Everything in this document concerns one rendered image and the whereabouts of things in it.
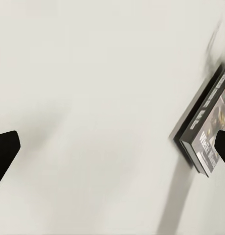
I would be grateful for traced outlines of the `hardback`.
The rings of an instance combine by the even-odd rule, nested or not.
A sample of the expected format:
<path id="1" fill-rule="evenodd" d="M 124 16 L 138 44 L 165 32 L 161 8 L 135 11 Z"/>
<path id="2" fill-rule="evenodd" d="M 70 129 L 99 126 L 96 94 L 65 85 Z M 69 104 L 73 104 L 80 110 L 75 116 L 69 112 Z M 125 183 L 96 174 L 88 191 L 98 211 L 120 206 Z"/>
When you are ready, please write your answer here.
<path id="1" fill-rule="evenodd" d="M 179 139 L 196 170 L 210 177 L 220 155 L 214 144 L 225 131 L 225 68 Z"/>

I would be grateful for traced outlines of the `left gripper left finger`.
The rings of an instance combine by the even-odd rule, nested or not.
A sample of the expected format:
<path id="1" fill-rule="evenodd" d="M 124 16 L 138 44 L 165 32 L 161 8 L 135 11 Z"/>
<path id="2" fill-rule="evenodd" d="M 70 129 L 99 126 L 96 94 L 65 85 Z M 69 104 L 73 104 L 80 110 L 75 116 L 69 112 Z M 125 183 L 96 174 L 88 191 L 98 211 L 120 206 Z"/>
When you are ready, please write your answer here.
<path id="1" fill-rule="evenodd" d="M 16 130 L 0 134 L 0 181 L 21 148 Z"/>

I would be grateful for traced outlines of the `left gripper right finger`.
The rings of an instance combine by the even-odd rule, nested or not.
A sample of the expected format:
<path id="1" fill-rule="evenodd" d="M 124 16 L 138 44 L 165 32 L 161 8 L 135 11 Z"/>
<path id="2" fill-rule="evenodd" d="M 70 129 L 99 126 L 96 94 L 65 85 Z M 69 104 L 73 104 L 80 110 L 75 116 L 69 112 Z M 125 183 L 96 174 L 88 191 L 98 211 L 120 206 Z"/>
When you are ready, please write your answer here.
<path id="1" fill-rule="evenodd" d="M 224 130 L 219 130 L 216 139 L 215 139 L 215 144 L 214 147 L 220 157 L 223 159 L 225 162 L 225 131 Z"/>

